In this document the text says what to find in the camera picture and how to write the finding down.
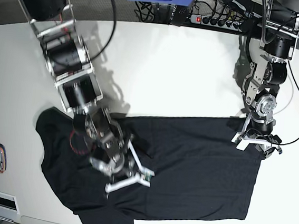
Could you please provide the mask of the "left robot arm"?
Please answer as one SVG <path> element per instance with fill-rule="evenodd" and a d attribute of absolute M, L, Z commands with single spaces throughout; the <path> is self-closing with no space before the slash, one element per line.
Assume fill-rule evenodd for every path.
<path fill-rule="evenodd" d="M 241 151 L 252 145 L 266 159 L 274 151 L 283 151 L 280 137 L 272 135 L 276 124 L 274 110 L 298 45 L 299 0 L 262 0 L 258 22 L 261 27 L 258 47 L 262 54 L 250 63 L 250 73 L 243 80 L 241 92 L 249 111 L 232 142 Z"/>

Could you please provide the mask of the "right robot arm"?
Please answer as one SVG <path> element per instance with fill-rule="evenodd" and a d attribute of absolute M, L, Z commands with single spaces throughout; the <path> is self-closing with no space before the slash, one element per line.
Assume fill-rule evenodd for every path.
<path fill-rule="evenodd" d="M 78 154 L 109 178 L 107 194 L 140 184 L 149 187 L 154 172 L 143 166 L 132 133 L 111 117 L 95 75 L 93 57 L 76 28 L 71 0 L 18 0 L 40 43 L 63 109 L 73 113 L 73 134 L 85 147 Z"/>

